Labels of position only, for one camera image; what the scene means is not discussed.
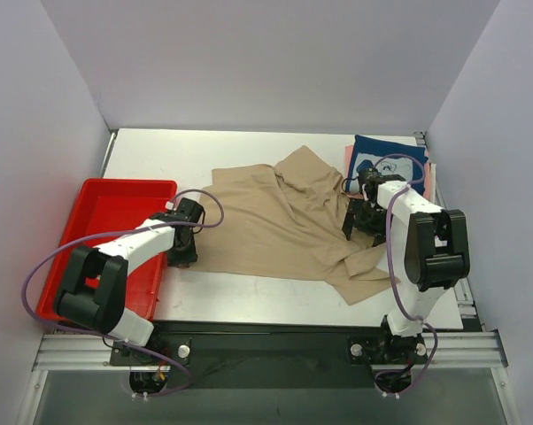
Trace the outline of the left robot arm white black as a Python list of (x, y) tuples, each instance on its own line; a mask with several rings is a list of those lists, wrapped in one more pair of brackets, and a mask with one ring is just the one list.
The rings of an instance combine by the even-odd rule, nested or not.
[(201, 204), (184, 198), (176, 208), (152, 214), (134, 234), (94, 247), (77, 246), (59, 285), (54, 312), (86, 329), (131, 343), (131, 354), (144, 365), (156, 362), (163, 344), (152, 336), (152, 322), (126, 308), (127, 279), (161, 253), (170, 267), (194, 264), (197, 249), (191, 225), (204, 217)]

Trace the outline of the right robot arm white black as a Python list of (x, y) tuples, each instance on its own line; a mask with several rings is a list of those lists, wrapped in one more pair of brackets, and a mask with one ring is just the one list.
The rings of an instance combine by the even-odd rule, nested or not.
[(387, 332), (375, 339), (376, 353), (395, 361), (407, 350), (406, 338), (424, 330), (436, 302), (470, 269), (467, 222), (460, 210), (428, 201), (402, 176), (376, 167), (358, 174), (361, 198), (352, 198), (342, 231), (354, 229), (385, 247), (384, 258), (396, 306), (383, 319)]

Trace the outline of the beige t-shirt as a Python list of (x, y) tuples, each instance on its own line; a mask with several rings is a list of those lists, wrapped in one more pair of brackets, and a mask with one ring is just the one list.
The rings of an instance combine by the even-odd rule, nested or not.
[(383, 247), (363, 232), (344, 236), (342, 180), (306, 146), (274, 166), (213, 169), (200, 203), (220, 225), (197, 234), (194, 269), (324, 281), (348, 305), (388, 289)]

